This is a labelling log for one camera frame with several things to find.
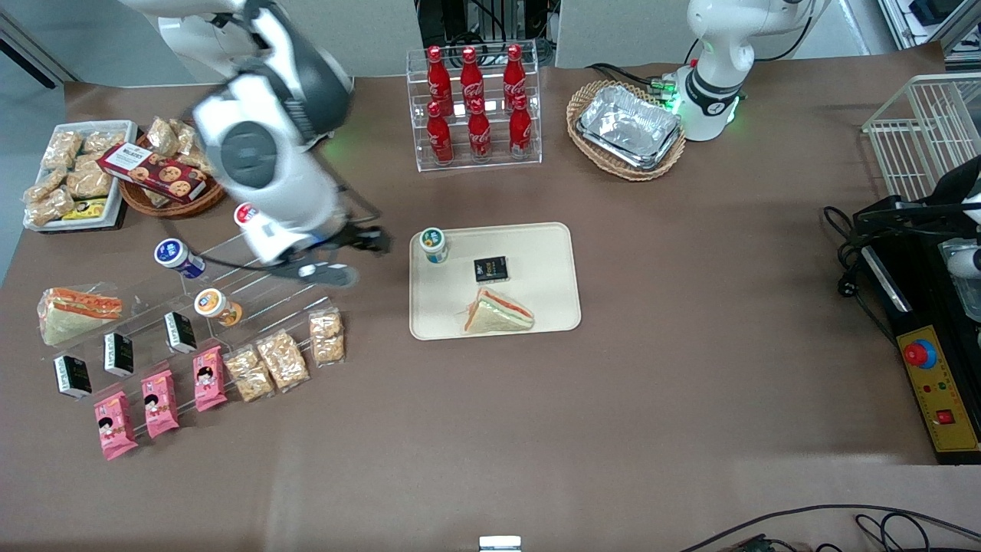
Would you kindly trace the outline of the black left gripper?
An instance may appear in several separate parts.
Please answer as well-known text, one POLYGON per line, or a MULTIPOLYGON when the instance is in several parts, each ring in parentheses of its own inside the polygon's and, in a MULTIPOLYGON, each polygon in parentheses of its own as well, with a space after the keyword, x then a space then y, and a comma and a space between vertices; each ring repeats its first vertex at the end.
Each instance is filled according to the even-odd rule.
POLYGON ((932 235, 932 231, 974 231, 980 224, 980 209, 968 209, 936 215, 930 230, 885 220, 911 220, 925 216, 929 207, 979 204, 980 157, 974 157, 953 168, 935 185, 932 193, 920 202, 905 202, 900 196, 887 196, 856 212, 858 231, 869 238, 876 235, 932 235))

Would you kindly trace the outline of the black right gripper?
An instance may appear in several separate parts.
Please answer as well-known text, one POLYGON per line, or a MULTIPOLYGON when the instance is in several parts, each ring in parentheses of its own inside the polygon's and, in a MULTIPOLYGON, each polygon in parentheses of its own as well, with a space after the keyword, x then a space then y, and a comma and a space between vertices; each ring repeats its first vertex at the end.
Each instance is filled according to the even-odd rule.
POLYGON ((390 248, 390 234, 385 228, 378 225, 363 227, 348 222, 339 233, 326 240, 326 258, 337 259, 343 249, 367 251, 377 256, 388 255, 390 248))

